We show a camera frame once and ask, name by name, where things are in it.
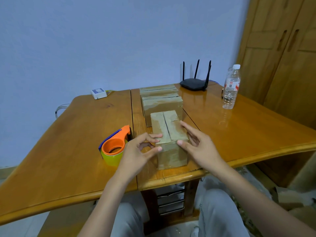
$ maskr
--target white power adapter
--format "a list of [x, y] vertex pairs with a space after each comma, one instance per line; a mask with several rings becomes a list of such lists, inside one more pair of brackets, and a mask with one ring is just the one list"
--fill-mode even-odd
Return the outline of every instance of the white power adapter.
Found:
[[93, 95], [93, 98], [95, 100], [103, 98], [103, 97], [107, 97], [106, 91], [103, 90], [102, 88], [91, 90], [91, 94]]

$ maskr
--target wooden wardrobe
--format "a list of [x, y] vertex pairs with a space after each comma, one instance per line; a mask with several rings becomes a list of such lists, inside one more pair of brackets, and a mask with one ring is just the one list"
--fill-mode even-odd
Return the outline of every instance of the wooden wardrobe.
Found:
[[[316, 129], [316, 0], [251, 0], [237, 63], [240, 94]], [[313, 153], [257, 166], [286, 187]]]

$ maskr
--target wifi router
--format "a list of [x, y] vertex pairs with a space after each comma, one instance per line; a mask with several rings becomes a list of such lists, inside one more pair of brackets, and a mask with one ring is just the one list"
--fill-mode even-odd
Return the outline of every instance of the wifi router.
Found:
[[207, 72], [205, 82], [200, 79], [196, 79], [199, 62], [200, 62], [200, 59], [197, 61], [197, 67], [195, 70], [194, 78], [189, 78], [189, 79], [184, 79], [184, 62], [183, 62], [182, 81], [180, 82], [180, 85], [190, 91], [205, 91], [205, 89], [207, 88], [207, 85], [209, 84], [211, 61], [209, 62], [209, 70]]

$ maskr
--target hand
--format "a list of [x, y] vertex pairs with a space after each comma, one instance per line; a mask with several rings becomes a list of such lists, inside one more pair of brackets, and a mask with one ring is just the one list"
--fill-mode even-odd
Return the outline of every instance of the hand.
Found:
[[211, 138], [203, 132], [193, 128], [187, 123], [180, 121], [189, 136], [191, 142], [178, 140], [177, 144], [186, 150], [202, 168], [210, 171], [213, 175], [228, 166], [221, 158]]
[[[150, 158], [162, 151], [161, 146], [154, 147], [151, 144], [151, 142], [160, 142], [160, 140], [156, 139], [160, 137], [162, 137], [162, 134], [143, 133], [135, 139], [129, 141], [125, 145], [124, 153], [116, 173], [119, 173], [121, 178], [123, 177], [123, 179], [129, 183], [142, 170]], [[151, 150], [146, 153], [142, 153], [141, 150], [147, 146], [149, 146]]]

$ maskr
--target bottle label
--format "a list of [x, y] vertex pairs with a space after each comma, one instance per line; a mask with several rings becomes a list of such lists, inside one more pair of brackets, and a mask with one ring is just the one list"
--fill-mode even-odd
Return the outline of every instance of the bottle label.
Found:
[[225, 88], [226, 90], [228, 91], [238, 91], [239, 89], [239, 81], [230, 81], [230, 80], [227, 80], [226, 81], [226, 85], [225, 85]]

